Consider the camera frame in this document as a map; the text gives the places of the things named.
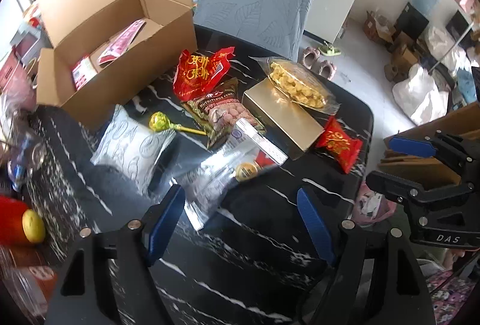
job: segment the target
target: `slipper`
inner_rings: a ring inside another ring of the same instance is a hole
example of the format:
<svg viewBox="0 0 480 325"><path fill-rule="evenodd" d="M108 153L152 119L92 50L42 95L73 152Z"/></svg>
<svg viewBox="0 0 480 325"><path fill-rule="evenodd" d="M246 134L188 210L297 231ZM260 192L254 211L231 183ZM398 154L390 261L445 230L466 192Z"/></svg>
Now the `slipper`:
<svg viewBox="0 0 480 325"><path fill-rule="evenodd" d="M320 69L318 71L318 74L331 81L336 71L337 67L334 64L332 64L330 61L323 61L320 63Z"/></svg>
<svg viewBox="0 0 480 325"><path fill-rule="evenodd" d="M322 55L326 57L333 57L333 56L339 56L342 54L342 51L339 48L334 47L331 44L322 44L318 48Z"/></svg>
<svg viewBox="0 0 480 325"><path fill-rule="evenodd" d="M312 65L320 58L320 51L314 47L307 47L303 50L301 64L308 70L311 70Z"/></svg>

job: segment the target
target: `lollipop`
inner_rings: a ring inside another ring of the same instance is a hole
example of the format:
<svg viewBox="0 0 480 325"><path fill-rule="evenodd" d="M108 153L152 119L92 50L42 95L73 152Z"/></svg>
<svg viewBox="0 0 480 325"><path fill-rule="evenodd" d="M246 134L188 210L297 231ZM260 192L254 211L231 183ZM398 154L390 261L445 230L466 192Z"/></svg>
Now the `lollipop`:
<svg viewBox="0 0 480 325"><path fill-rule="evenodd" d="M152 117L150 118L150 122L148 124L153 131L163 131L169 128L178 131L187 131L189 133L200 134L200 135L207 135L204 131L197 130L195 128L188 128L183 127L182 125L176 125L171 123L168 116L166 116L163 112L155 112Z"/></svg>

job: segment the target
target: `blue gripper pad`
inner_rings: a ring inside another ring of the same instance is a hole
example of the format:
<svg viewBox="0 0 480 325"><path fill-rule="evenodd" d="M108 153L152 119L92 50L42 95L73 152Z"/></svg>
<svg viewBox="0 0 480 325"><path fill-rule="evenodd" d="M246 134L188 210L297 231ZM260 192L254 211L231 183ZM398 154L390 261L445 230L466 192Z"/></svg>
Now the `blue gripper pad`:
<svg viewBox="0 0 480 325"><path fill-rule="evenodd" d="M185 191L179 185L173 185L162 202L148 209L142 222L145 227L142 232L142 242L147 249L146 262L152 266L160 259L185 205Z"/></svg>
<svg viewBox="0 0 480 325"><path fill-rule="evenodd" d="M407 138L393 137L388 147L397 153L417 157L434 157L437 150L428 141L409 140Z"/></svg>
<svg viewBox="0 0 480 325"><path fill-rule="evenodd" d="M328 265L333 266L337 257L333 251L332 236L303 188L300 188L297 192L297 207L318 257L325 260Z"/></svg>

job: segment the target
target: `green slipper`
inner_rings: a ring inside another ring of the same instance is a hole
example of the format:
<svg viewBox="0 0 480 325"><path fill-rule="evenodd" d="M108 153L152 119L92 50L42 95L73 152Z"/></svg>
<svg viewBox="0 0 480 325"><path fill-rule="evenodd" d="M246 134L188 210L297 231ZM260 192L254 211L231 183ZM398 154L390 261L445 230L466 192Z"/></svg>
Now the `green slipper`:
<svg viewBox="0 0 480 325"><path fill-rule="evenodd" d="M326 57L334 57L342 54L342 51L331 44L321 44L318 48L322 55Z"/></svg>

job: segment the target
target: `small round label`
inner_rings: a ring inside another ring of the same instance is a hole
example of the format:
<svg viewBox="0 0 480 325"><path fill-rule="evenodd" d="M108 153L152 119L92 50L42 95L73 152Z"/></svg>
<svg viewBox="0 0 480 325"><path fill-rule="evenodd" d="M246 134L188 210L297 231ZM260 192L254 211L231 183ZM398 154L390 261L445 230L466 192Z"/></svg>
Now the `small round label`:
<svg viewBox="0 0 480 325"><path fill-rule="evenodd" d="M235 177L238 181L245 181L257 176L258 168L252 163L241 163L237 169L235 169Z"/></svg>
<svg viewBox="0 0 480 325"><path fill-rule="evenodd" d="M232 136L238 140L242 137L242 132L240 130L234 129L232 131Z"/></svg>

